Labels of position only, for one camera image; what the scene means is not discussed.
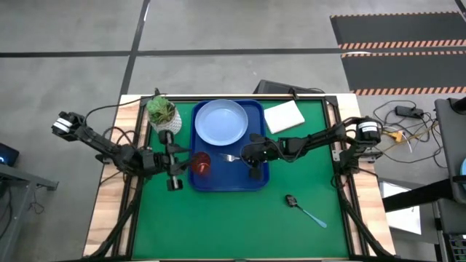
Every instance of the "green table mat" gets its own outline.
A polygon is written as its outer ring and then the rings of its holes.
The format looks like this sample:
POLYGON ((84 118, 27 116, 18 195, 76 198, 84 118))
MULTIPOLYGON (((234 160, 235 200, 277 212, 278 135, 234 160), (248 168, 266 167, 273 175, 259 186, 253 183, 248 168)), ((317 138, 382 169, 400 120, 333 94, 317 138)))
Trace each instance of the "green table mat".
MULTIPOLYGON (((261 101, 264 109, 281 103, 261 101)), ((176 105, 183 126, 175 142, 188 148, 196 103, 176 105)), ((321 101, 297 101, 297 105, 305 123, 275 135, 267 129, 267 137, 304 137, 325 129, 321 101)), ((155 132, 150 145, 163 150, 155 132)), ((133 258, 346 258, 339 200, 330 184, 330 148, 312 150, 293 164, 277 160, 269 166, 268 184, 254 192, 195 191, 187 171, 181 176, 184 189, 167 191, 166 174, 155 175, 143 187, 133 258), (323 229, 299 209, 287 207, 286 194, 294 195, 300 206, 328 227, 323 229)))

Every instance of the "plate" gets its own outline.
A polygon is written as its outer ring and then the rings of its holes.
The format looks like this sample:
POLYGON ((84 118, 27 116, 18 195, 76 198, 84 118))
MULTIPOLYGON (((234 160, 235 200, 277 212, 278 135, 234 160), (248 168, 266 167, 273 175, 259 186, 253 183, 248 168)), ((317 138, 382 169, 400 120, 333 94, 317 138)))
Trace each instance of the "plate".
POLYGON ((219 99, 206 103, 194 121, 197 134, 206 143, 226 146, 238 141, 248 128, 248 115, 238 103, 219 99))

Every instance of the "desk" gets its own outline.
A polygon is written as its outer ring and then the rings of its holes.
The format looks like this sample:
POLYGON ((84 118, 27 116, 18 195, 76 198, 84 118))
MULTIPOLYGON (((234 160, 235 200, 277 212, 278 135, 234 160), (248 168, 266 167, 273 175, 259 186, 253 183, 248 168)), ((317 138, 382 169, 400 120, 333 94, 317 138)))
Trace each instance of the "desk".
MULTIPOLYGON (((301 95, 302 97, 314 96, 321 97, 322 95, 301 95)), ((124 95, 121 97, 120 102, 125 103, 131 100, 138 99, 139 95, 124 95)), ((196 95, 170 95, 168 98, 193 98, 196 95)), ((224 97, 234 98, 262 98, 264 95, 224 95, 224 97)), ((291 98, 290 95, 267 95, 269 98, 291 98)), ((342 119, 350 116, 360 116, 358 102, 353 94, 340 94, 336 95, 339 103, 339 114, 342 119)), ((121 106, 116 115, 115 126, 121 127, 123 130, 134 130, 136 119, 138 116, 138 103, 132 103, 127 106, 121 106)), ((334 114, 330 115, 330 122, 335 122, 334 114)), ((141 135, 139 138, 139 146, 143 145, 146 138, 146 116, 143 116, 141 135)), ((120 134, 115 132, 112 134, 112 140, 115 141, 120 134)), ((372 164, 361 163, 360 166, 367 170, 374 171, 372 164)), ((115 167, 108 165, 105 166, 101 179, 116 172, 115 167)), ((380 197, 377 180, 373 175, 365 174, 363 172, 354 176, 355 188, 358 193, 358 202, 363 220, 372 234, 382 244, 382 246, 389 252, 395 253, 393 247, 390 230, 387 225, 382 199, 380 197)), ((107 234, 113 228, 117 221, 120 203, 122 200, 123 180, 121 176, 116 176, 108 181, 98 191, 96 197, 96 204, 92 216, 90 230, 87 236, 87 242, 84 248, 84 255, 89 255, 97 249, 100 243, 106 238, 107 234)), ((354 250, 356 254, 361 254, 361 246, 359 245, 359 234, 352 222, 349 222, 351 228, 352 242, 354 243, 354 250)), ((120 252, 123 253, 127 246, 127 232, 129 223, 123 232, 122 241, 120 243, 120 252)))

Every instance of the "gray floor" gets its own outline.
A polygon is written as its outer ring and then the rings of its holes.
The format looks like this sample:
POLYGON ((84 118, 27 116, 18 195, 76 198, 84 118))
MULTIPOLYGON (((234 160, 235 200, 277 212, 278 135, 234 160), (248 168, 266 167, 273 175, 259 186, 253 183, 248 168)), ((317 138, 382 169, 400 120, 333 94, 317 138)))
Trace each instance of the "gray floor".
MULTIPOLYGON (((130 50, 142 0, 2 0, 0 52, 130 50)), ((152 0, 140 50, 270 47, 336 47, 329 15, 457 11, 454 0, 152 0)), ((126 57, 0 58, 0 141, 21 152, 18 167, 60 181, 56 192, 38 191, 46 211, 31 215, 14 261, 79 258, 92 214, 102 165, 81 143, 50 132, 60 111, 85 114, 117 102, 126 57)), ((130 94, 163 92, 250 93, 260 79, 326 92, 349 92, 338 55, 139 57, 130 94)), ((362 114, 391 99, 409 99, 431 111, 437 98, 461 95, 360 97, 362 114)), ((384 115, 388 108, 383 108, 384 115)), ((114 109, 89 123, 98 132, 112 124, 114 109)), ((381 148, 389 145, 385 140, 381 148)), ((397 159, 418 159, 435 150, 433 140, 397 159)), ((443 155, 438 157, 443 163, 443 155)), ((430 183, 446 177, 433 160, 398 164, 382 157, 383 178, 430 183)), ((404 258, 435 259, 428 244, 395 239, 404 258)))

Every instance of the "black floor mat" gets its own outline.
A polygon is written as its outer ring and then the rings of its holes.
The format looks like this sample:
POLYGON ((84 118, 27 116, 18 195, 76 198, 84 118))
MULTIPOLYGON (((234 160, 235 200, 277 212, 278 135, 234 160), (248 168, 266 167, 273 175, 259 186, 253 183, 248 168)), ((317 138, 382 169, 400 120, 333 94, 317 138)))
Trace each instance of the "black floor mat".
POLYGON ((357 95, 466 92, 466 50, 341 55, 357 95))
POLYGON ((342 49, 466 45, 466 22, 458 12, 333 15, 342 49))

